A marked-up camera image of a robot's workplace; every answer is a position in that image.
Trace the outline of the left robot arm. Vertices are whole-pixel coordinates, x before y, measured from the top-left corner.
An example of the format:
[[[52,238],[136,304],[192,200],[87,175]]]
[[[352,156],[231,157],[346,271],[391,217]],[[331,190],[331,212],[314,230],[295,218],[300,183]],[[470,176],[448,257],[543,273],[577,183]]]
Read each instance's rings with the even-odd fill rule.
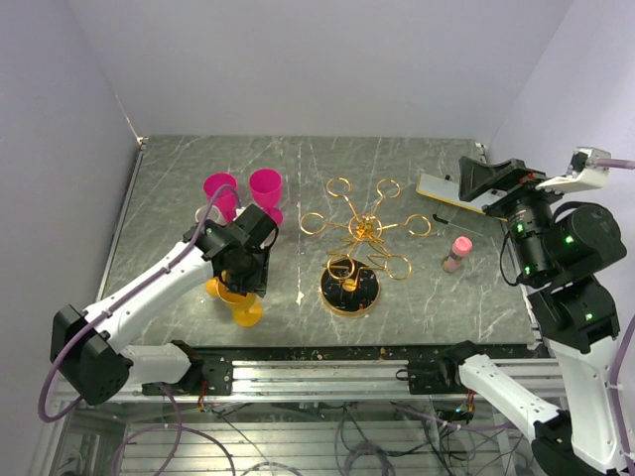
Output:
[[[137,346],[160,310],[211,279],[231,293],[263,297],[277,223],[251,204],[231,222],[193,226],[158,263],[113,295],[83,310],[68,304],[53,319],[51,360],[89,405],[126,385],[170,385],[194,394],[215,378],[210,365],[180,340]]]

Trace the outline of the clear wine glass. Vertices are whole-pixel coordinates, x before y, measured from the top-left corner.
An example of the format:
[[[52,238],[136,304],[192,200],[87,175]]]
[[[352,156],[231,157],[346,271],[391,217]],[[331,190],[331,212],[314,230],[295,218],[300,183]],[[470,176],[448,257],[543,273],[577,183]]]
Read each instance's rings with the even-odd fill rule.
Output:
[[[220,209],[213,205],[211,209],[207,209],[207,205],[201,206],[194,214],[194,220],[196,223],[204,222],[205,220],[211,220],[218,225],[225,225],[226,220]]]

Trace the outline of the magenta wine glass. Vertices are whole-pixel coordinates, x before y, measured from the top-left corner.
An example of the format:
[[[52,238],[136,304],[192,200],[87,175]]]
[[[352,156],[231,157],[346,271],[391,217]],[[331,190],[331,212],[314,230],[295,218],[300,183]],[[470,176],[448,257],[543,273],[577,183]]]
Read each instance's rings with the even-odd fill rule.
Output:
[[[254,201],[280,226],[284,221],[284,214],[278,208],[282,176],[273,169],[260,169],[250,176],[248,184]]]
[[[236,178],[229,173],[216,173],[209,176],[203,183],[203,192],[208,202],[213,202],[207,218],[217,223],[228,223],[236,217],[238,198],[234,191],[238,191]]]

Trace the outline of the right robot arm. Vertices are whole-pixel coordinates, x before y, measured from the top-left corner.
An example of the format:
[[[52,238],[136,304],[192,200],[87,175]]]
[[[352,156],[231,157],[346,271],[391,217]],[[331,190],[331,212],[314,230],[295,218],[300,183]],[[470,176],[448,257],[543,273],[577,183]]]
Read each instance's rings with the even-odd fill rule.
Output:
[[[556,359],[567,407],[537,397],[499,369],[474,343],[450,347],[437,369],[439,384],[484,398],[527,438],[549,475],[630,475],[634,434],[619,402],[619,370],[633,331],[621,328],[611,293],[598,272],[626,256],[620,228],[604,206],[565,201],[572,192],[600,189],[611,169],[626,169],[605,151],[579,148],[565,174],[550,178],[520,160],[486,165],[459,161],[459,191],[470,202],[485,192],[486,205],[505,221],[528,302]]]

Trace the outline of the orange wine glass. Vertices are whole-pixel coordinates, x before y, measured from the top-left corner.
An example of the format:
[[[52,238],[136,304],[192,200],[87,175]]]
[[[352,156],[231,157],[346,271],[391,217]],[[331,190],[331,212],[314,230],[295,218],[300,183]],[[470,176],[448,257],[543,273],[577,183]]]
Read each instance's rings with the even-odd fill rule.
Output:
[[[234,294],[230,293],[225,284],[219,277],[213,277],[207,280],[204,284],[205,291],[213,298],[219,298],[223,302],[234,302]]]
[[[230,308],[232,317],[238,325],[251,327],[260,321],[263,308],[255,294],[220,293],[219,298]]]

